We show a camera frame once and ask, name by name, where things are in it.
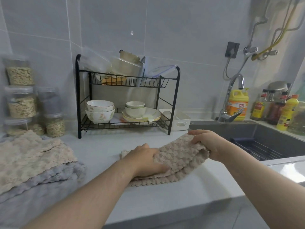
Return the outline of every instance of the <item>faucet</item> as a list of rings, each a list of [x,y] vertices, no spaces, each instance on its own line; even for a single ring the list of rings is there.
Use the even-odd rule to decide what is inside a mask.
[[[238,79],[238,89],[244,89],[244,82],[245,82],[244,77],[242,76],[242,74],[237,73],[236,75],[234,75],[231,78],[231,81],[230,81],[230,84],[229,84],[229,87],[227,90],[226,98],[224,99],[224,104],[222,106],[222,110],[220,111],[218,119],[217,119],[217,122],[219,122],[219,123],[225,123],[225,121],[232,122],[236,117],[238,117],[243,112],[243,110],[241,109],[231,116],[227,114],[227,105],[229,102],[230,93],[231,93],[232,87],[233,87],[236,79]]]

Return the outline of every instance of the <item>white storage box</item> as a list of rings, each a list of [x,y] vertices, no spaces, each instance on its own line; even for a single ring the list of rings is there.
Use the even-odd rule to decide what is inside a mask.
[[[159,109],[161,112],[161,120],[170,120],[170,116],[172,114],[172,109],[171,108],[166,108],[166,109]],[[173,124],[172,124],[172,131],[183,131],[183,130],[188,130],[191,122],[191,117],[186,115],[185,113],[175,110],[174,115],[173,115]]]

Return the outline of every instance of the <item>sink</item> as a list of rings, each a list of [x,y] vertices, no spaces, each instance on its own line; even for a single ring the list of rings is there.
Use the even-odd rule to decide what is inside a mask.
[[[253,138],[254,141],[237,141],[235,144],[260,161],[305,155],[305,142],[253,121],[236,121],[228,124],[192,121],[189,128],[211,130],[228,141],[232,141],[232,138]]]

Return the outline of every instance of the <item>clear jar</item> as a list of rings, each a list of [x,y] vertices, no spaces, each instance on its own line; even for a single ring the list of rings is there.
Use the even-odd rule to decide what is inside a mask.
[[[28,118],[36,115],[36,97],[33,93],[33,87],[6,86],[4,89],[11,117]]]
[[[36,116],[32,117],[30,129],[33,130],[33,132],[35,132],[38,136],[42,136],[45,134],[43,118],[41,117],[39,112],[36,114]]]
[[[3,64],[6,67],[6,73],[10,85],[34,85],[32,69],[26,57],[16,55],[4,55]]]
[[[45,114],[45,125],[47,128],[47,135],[49,137],[60,137],[65,134],[65,122],[63,114]]]
[[[305,136],[305,102],[299,102],[288,124],[287,131]]]
[[[32,118],[16,119],[7,117],[4,119],[4,130],[8,136],[23,135],[31,129]]]
[[[62,112],[58,88],[37,87],[37,93],[44,114]]]

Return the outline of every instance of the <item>two-tier dish rack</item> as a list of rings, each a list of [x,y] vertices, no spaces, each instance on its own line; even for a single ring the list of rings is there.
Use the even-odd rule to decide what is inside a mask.
[[[113,129],[113,128],[138,128],[138,127],[163,127],[168,130],[168,135],[170,135],[171,127],[173,123],[173,114],[171,114],[170,119],[164,116],[162,119],[159,119],[158,121],[154,121],[151,124],[147,124],[147,122],[116,122],[116,123],[102,123],[102,124],[94,124],[92,121],[90,121],[85,115],[84,117],[81,116],[81,104],[84,101],[92,100],[92,85],[111,85],[111,86],[122,86],[122,87],[136,87],[136,84],[140,88],[157,88],[157,98],[156,98],[156,105],[155,109],[158,109],[158,103],[159,99],[166,102],[167,104],[172,106],[172,112],[174,113],[175,107],[176,107],[176,100],[177,100],[177,93],[178,93],[178,87],[179,87],[179,80],[180,80],[180,68],[177,66],[177,78],[165,78],[165,77],[158,77],[158,78],[148,78],[148,77],[136,77],[136,76],[124,76],[124,75],[115,75],[115,77],[121,77],[121,80],[125,80],[123,82],[116,83],[116,79],[114,79],[112,82],[102,84],[101,80],[102,77],[110,77],[112,79],[113,74],[107,74],[107,73],[100,73],[90,70],[82,70],[80,69],[80,58],[81,55],[78,54],[75,59],[75,77],[76,77],[76,105],[77,105],[77,119],[78,119],[78,138],[81,138],[81,132],[82,130],[88,131],[91,129]],[[81,100],[81,91],[80,91],[80,73],[87,73],[88,79],[89,79],[89,95],[86,96],[83,100]],[[173,103],[169,103],[168,101],[161,98],[160,95],[160,89],[166,88],[169,80],[175,80],[176,81],[176,88],[175,88],[175,94],[173,98]],[[116,108],[115,112],[122,113],[124,108]]]

